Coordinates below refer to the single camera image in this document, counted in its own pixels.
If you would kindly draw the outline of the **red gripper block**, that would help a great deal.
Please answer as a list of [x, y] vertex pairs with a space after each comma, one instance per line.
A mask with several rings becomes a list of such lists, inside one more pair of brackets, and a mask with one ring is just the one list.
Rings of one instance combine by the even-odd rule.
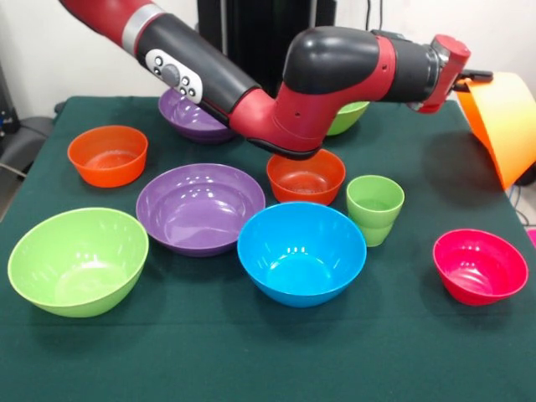
[[454, 90], [469, 90], [465, 81], [456, 82], [458, 75], [460, 80], [493, 80], [491, 71], [463, 70], [471, 56], [471, 51], [458, 39], [445, 34], [437, 34], [430, 45], [439, 58], [439, 75], [434, 90], [423, 102], [419, 112], [437, 112], [445, 103], [453, 86]]

